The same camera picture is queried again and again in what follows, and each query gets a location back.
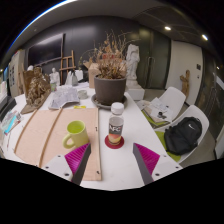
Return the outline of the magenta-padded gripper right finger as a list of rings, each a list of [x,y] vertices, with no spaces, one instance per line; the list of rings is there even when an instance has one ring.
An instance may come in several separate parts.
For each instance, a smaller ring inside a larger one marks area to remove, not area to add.
[[[145,185],[182,169],[169,155],[159,155],[137,143],[133,144],[133,154]]]

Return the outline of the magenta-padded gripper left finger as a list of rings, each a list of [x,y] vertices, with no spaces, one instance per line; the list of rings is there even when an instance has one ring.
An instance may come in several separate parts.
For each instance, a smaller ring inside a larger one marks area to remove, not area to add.
[[[56,155],[43,166],[43,169],[79,185],[82,181],[90,154],[91,144],[87,143],[66,155]]]

